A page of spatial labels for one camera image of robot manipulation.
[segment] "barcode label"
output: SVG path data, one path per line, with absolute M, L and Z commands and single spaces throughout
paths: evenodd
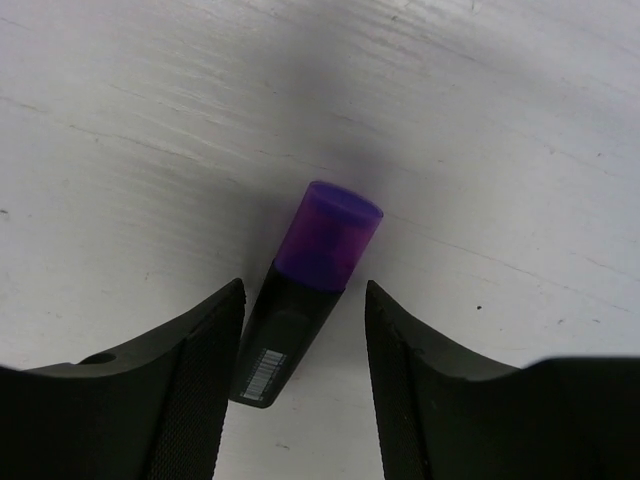
M 265 350 L 242 396 L 249 400 L 262 400 L 262 395 L 270 385 L 275 374 L 280 370 L 285 356 L 284 353 Z

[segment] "purple highlighter cap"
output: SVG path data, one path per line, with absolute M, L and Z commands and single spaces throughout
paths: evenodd
M 342 292 L 382 220 L 364 197 L 326 182 L 311 182 L 274 260 L 298 283 Z

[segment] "highlighter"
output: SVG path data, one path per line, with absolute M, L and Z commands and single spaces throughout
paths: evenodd
M 309 184 L 242 336 L 231 400 L 258 408 L 275 401 L 340 300 L 382 216 L 345 188 Z

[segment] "white wooden surface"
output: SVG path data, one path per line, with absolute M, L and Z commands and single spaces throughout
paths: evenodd
M 3 0 L 0 362 L 253 299 L 316 178 L 386 218 L 276 405 L 230 406 L 217 479 L 382 477 L 367 278 L 516 365 L 638 353 L 639 5 Z

